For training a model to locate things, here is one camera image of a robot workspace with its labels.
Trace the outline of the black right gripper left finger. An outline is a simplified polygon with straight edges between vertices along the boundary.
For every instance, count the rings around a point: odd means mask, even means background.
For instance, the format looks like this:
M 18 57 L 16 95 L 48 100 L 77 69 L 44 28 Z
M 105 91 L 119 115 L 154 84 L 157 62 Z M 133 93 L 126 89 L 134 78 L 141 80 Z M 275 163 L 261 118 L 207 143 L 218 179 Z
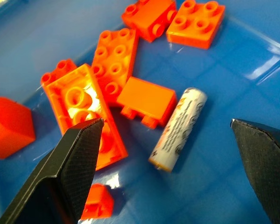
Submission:
M 96 170 L 104 120 L 69 128 L 0 217 L 0 224 L 76 224 Z

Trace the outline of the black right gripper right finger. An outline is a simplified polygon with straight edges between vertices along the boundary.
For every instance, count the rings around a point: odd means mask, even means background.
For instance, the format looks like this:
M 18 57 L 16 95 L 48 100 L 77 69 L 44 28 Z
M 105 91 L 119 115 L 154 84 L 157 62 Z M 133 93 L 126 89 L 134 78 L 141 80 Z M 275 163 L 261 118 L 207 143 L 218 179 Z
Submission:
M 280 129 L 232 119 L 246 176 L 273 224 L 280 224 Z

